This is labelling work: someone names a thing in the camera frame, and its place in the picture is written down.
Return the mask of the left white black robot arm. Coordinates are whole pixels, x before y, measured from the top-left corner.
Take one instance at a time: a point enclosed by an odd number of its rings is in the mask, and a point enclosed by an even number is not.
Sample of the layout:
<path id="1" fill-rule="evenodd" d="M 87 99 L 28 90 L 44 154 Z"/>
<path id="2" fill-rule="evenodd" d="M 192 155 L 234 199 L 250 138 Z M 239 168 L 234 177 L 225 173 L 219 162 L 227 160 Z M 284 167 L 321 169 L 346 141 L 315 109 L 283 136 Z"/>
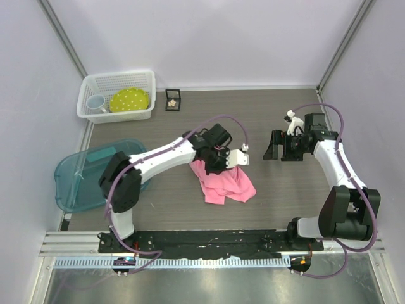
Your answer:
<path id="1" fill-rule="evenodd" d="M 187 131 L 171 143 L 146 153 L 115 153 L 98 180 L 106 199 L 105 217 L 113 246 L 122 253 L 134 247 L 132 214 L 141 187 L 147 181 L 169 169 L 198 160 L 204 162 L 203 172 L 207 175 L 227 172 L 246 159 L 244 150 L 228 147 L 231 141 L 232 136 L 217 123 L 211 129 Z"/>

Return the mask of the pink t-shirt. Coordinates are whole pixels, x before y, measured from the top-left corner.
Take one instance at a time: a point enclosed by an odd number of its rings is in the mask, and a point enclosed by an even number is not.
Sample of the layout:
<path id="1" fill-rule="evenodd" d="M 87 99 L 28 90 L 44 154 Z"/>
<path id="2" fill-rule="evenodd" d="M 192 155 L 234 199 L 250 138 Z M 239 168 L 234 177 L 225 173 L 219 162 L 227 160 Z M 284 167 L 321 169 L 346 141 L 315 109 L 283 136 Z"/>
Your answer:
<path id="1" fill-rule="evenodd" d="M 219 174 L 207 174 L 202 160 L 190 163 L 189 167 L 199 179 L 206 203 L 224 205 L 225 198 L 246 203 L 256 195 L 251 180 L 239 167 Z"/>

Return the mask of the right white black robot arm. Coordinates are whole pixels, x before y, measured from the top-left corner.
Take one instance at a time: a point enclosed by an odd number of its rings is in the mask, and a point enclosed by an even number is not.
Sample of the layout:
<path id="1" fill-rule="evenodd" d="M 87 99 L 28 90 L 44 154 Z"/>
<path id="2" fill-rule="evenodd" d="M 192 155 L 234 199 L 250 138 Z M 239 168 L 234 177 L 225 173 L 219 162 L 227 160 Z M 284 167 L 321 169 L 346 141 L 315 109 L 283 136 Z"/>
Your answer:
<path id="1" fill-rule="evenodd" d="M 371 240 L 381 196 L 358 178 L 339 133 L 328 129 L 323 113 L 309 113 L 300 119 L 290 110 L 284 119 L 287 130 L 272 131 L 263 159 L 301 162 L 309 153 L 321 165 L 330 186 L 319 215 L 289 222 L 285 235 L 288 247 L 300 250 L 316 238 Z"/>

